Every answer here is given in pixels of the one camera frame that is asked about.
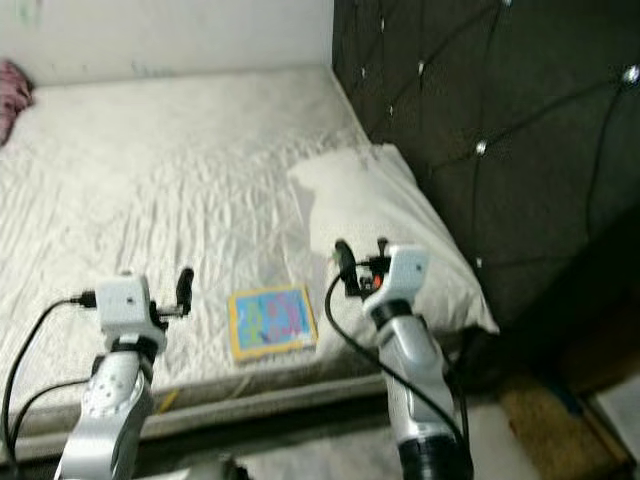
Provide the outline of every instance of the tufted headboard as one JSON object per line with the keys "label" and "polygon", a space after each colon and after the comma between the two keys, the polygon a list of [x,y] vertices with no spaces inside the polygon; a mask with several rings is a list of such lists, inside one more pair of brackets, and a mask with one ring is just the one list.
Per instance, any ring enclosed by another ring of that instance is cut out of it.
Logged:
{"label": "tufted headboard", "polygon": [[333,68],[366,132],[399,147],[496,321],[521,327],[640,205],[640,2],[336,0],[334,15]]}

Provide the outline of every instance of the pink cloth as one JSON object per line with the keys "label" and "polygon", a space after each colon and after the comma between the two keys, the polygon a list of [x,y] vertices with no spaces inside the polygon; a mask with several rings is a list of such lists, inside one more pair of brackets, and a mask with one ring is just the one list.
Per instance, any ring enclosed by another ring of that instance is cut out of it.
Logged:
{"label": "pink cloth", "polygon": [[9,138],[18,114],[32,103],[27,78],[13,63],[0,61],[0,146]]}

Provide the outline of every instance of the white bed sheet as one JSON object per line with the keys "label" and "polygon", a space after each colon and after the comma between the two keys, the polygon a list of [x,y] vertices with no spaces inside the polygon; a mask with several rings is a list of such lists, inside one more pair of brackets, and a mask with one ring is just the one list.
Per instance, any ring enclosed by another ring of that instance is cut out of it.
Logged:
{"label": "white bed sheet", "polygon": [[[313,363],[313,352],[302,352],[236,365],[226,302],[237,290],[303,283],[319,306],[324,266],[308,247],[286,171],[368,143],[329,71],[49,87],[35,100],[0,150],[3,382],[50,302],[134,270],[168,304],[185,265],[195,270],[193,311],[168,331],[155,392],[213,385],[237,397],[251,393],[253,372],[272,372],[277,389]],[[12,410],[41,387],[86,376],[101,349],[94,313],[56,311],[19,372]],[[54,429],[45,425],[55,423],[50,409],[76,402],[72,391],[43,399],[34,432]]]}

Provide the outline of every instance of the white pillow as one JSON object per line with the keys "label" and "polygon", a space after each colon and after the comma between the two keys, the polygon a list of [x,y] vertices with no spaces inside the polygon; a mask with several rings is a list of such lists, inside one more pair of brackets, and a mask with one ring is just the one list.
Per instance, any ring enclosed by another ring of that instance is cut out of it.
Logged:
{"label": "white pillow", "polygon": [[[425,283],[414,310],[431,329],[451,332],[479,325],[497,332],[480,284],[438,214],[416,185],[411,170],[391,145],[343,149],[301,162],[289,171],[311,250],[330,259],[336,239],[351,246],[356,260],[377,252],[377,239],[424,246],[429,252]],[[310,209],[305,209],[311,202]],[[328,268],[328,283],[338,273]],[[372,345],[375,328],[365,322],[359,299],[336,287],[332,313],[357,341]],[[339,353],[344,342],[316,312],[319,356]]]}

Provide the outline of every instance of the children's book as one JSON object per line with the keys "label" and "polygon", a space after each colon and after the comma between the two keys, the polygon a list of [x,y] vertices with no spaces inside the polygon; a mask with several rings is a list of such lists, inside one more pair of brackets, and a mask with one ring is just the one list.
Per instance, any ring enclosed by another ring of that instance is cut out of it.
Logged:
{"label": "children's book", "polygon": [[303,286],[238,292],[229,299],[236,361],[315,346],[318,334]]}

